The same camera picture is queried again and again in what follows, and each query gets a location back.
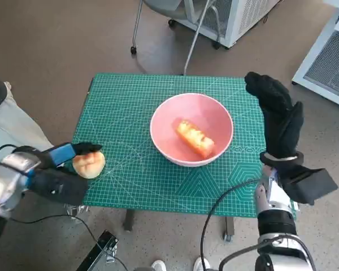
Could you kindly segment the black left hand blue tape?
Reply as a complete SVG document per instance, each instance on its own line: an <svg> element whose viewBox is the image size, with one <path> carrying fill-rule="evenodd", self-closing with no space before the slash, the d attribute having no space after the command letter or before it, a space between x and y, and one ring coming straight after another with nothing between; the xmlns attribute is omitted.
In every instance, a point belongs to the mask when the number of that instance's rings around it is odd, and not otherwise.
<svg viewBox="0 0 339 271"><path fill-rule="evenodd" d="M49 148L39 155L40 168L56 168L59 165L72 160L77 155L85 155L99 151L102 145L91 142L62 143L61 145Z"/></svg>

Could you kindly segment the black gloved right hand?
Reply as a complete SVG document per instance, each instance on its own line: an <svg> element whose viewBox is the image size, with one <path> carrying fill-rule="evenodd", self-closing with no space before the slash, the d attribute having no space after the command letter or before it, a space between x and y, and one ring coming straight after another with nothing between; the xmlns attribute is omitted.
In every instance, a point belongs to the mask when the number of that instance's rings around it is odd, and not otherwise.
<svg viewBox="0 0 339 271"><path fill-rule="evenodd" d="M249 72L245 83L263 112L266 152L277 159L295 157L304 120L303 103L293 103L289 90L268 75Z"/></svg>

